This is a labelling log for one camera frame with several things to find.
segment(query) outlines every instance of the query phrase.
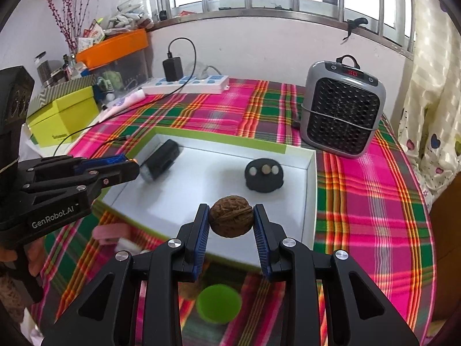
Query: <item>black cable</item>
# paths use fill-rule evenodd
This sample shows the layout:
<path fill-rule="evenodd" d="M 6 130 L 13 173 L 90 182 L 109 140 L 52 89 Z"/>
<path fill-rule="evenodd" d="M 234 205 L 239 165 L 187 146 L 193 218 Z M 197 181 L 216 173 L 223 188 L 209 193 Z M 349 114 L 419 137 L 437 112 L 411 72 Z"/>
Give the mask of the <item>black cable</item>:
<path fill-rule="evenodd" d="M 139 106 L 137 106 L 137 107 L 135 107 L 135 108 L 131 108 L 131 109 L 124 110 L 123 112 L 120 112 L 120 113 L 114 114 L 113 116 L 110 116 L 109 118 L 105 119 L 105 120 L 102 121 L 102 122 L 94 123 L 93 125 L 89 125 L 89 126 L 83 128 L 83 129 L 80 129 L 80 130 L 77 130 L 77 131 L 73 132 L 72 134 L 69 134 L 69 135 L 66 136 L 66 137 L 63 139 L 63 141 L 61 141 L 61 143 L 59 143 L 59 145 L 56 147 L 56 150 L 54 150 L 53 156 L 56 155 L 56 152 L 58 151 L 59 147 L 61 147 L 61 145 L 62 145 L 67 139 L 69 139 L 71 136 L 74 136 L 75 134 L 81 133 L 81 132 L 83 132 L 83 131 L 85 131 L 85 130 L 87 130 L 87 129 L 90 129 L 90 128 L 92 128 L 92 127 L 98 126 L 98 125 L 100 125 L 100 124 L 102 124 L 102 123 L 104 123 L 104 122 L 106 122 L 106 121 L 110 121 L 111 119 L 114 119 L 114 118 L 116 118 L 116 117 L 122 116 L 122 115 L 124 115 L 124 114 L 126 114 L 126 113 L 128 113 L 128 112 L 132 112 L 133 110 L 137 110 L 137 109 L 139 109 L 139 108 L 141 108 L 141 107 L 143 107 L 143 106 L 150 105 L 150 104 L 153 104 L 153 103 L 155 103 L 155 102 L 157 102 L 157 101 L 163 100 L 164 98 L 166 98 L 166 97 L 168 97 L 168 96 L 171 96 L 172 94 L 174 94 L 174 93 L 176 93 L 176 92 L 181 91 L 181 90 L 186 86 L 186 84 L 188 84 L 188 83 L 190 82 L 190 80 L 191 80 L 192 77 L 194 76 L 195 67 L 197 66 L 197 50 L 196 50 L 195 45 L 194 45 L 194 43 L 193 43 L 193 41 L 192 41 L 191 39 L 181 37 L 181 38 L 173 39 L 173 40 L 169 43 L 169 45 L 168 45 L 168 53 L 171 54 L 171 52 L 170 52 L 170 46 L 171 46 L 171 44 L 172 44 L 175 40 L 179 40 L 179 39 L 187 40 L 188 42 L 190 42 L 190 43 L 192 44 L 192 47 L 194 48 L 194 68 L 192 69 L 192 74 L 191 74 L 190 77 L 186 80 L 186 82 L 185 82 L 184 84 L 182 84 L 180 87 L 178 87 L 178 88 L 175 89 L 174 91 L 165 94 L 165 95 L 164 95 L 163 97 L 161 97 L 160 99 L 153 100 L 153 101 L 149 101 L 148 103 L 139 105 Z"/>
<path fill-rule="evenodd" d="M 95 153 L 98 152 L 103 146 L 106 144 L 112 143 L 112 142 L 126 142 L 131 136 L 130 135 L 125 135 L 125 136 L 118 136 L 117 138 L 110 139 L 108 141 L 105 141 L 104 143 L 101 143 L 98 148 L 91 154 L 89 157 L 90 159 L 94 158 Z"/>

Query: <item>table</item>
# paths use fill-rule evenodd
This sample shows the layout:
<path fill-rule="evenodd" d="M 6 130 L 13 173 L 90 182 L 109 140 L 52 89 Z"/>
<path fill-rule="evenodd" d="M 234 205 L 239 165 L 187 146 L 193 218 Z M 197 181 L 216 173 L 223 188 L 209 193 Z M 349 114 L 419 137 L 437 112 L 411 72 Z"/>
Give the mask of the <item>table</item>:
<path fill-rule="evenodd" d="M 204 130 L 306 146 L 291 121 L 299 117 L 304 87 L 232 79 L 221 95 L 151 95 L 135 112 L 92 128 L 71 153 L 89 157 L 132 149 L 153 125 Z M 120 135 L 126 142 L 101 144 Z M 317 152 L 318 209 L 314 250 L 347 250 L 383 290 L 421 341 L 433 310 L 434 241 L 428 212 L 410 165 L 387 120 L 367 153 L 344 159 Z M 94 214 L 50 234 L 42 270 L 45 298 L 31 314 L 43 333 L 85 283 L 113 255 L 91 238 L 98 224 L 123 222 L 95 204 Z M 133 228 L 133 241 L 153 249 L 162 241 Z M 194 302 L 180 299 L 184 345 L 279 345 L 284 283 L 269 284 L 254 272 L 207 264 L 207 284 L 225 283 L 243 297 L 239 316 L 226 326 L 203 322 Z M 322 342 L 326 316 L 320 288 Z M 137 338 L 141 316 L 138 312 Z"/>

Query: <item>metal screw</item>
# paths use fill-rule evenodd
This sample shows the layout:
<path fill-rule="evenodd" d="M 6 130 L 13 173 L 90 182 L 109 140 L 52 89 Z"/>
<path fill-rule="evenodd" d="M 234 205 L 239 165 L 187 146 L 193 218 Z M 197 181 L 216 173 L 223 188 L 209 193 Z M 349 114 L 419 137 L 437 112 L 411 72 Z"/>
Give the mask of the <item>metal screw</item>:
<path fill-rule="evenodd" d="M 294 247 L 296 246 L 296 241 L 292 238 L 285 238 L 282 243 L 284 244 L 284 246 L 286 247 Z"/>
<path fill-rule="evenodd" d="M 168 241 L 168 245 L 171 247 L 171 248 L 176 248 L 176 247 L 179 247 L 183 242 L 181 242 L 180 239 L 177 239 L 177 238 L 174 238 L 174 239 L 170 239 Z"/>
<path fill-rule="evenodd" d="M 122 262 L 123 260 L 126 260 L 128 259 L 128 256 L 130 256 L 130 254 L 126 251 L 119 251 L 115 254 L 115 258 L 119 261 L 119 262 Z"/>
<path fill-rule="evenodd" d="M 336 251 L 335 255 L 339 260 L 346 260 L 349 257 L 349 254 L 343 249 L 339 249 L 338 251 Z"/>

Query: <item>curtain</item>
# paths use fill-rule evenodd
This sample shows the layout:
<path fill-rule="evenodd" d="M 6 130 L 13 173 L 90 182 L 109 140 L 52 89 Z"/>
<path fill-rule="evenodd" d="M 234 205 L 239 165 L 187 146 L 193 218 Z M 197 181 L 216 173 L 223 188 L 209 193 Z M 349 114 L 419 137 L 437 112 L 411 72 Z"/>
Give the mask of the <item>curtain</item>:
<path fill-rule="evenodd" d="M 413 73 L 398 140 L 428 209 L 461 170 L 461 37 L 439 0 L 415 0 Z"/>

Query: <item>black round object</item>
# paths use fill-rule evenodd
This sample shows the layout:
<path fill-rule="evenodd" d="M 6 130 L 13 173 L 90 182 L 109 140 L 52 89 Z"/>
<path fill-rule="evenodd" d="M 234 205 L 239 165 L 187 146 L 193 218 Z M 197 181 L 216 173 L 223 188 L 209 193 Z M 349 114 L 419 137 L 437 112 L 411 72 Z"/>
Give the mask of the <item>black round object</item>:
<path fill-rule="evenodd" d="M 299 119 L 294 119 L 291 121 L 291 127 L 295 130 L 299 130 L 301 128 L 301 121 Z"/>
<path fill-rule="evenodd" d="M 256 159 L 245 168 L 247 187 L 261 193 L 273 192 L 282 187 L 284 171 L 282 166 L 272 159 Z"/>
<path fill-rule="evenodd" d="M 160 13 L 158 14 L 158 19 L 160 20 L 167 20 L 167 11 L 166 10 L 161 10 Z"/>

